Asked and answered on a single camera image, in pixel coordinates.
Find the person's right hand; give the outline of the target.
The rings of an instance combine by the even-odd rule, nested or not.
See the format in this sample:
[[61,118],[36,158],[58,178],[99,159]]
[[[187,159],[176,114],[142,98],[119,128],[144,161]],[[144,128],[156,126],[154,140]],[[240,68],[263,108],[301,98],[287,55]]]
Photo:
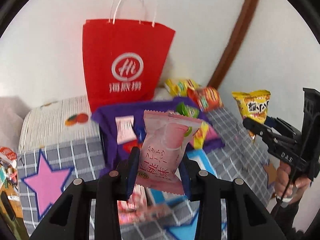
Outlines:
[[309,188],[311,180],[306,176],[301,176],[296,179],[294,184],[290,183],[286,193],[284,193],[289,182],[290,173],[291,167],[280,161],[279,167],[277,168],[277,177],[274,190],[277,197],[284,195],[284,198],[291,198],[289,204],[293,204],[302,198],[304,192]]

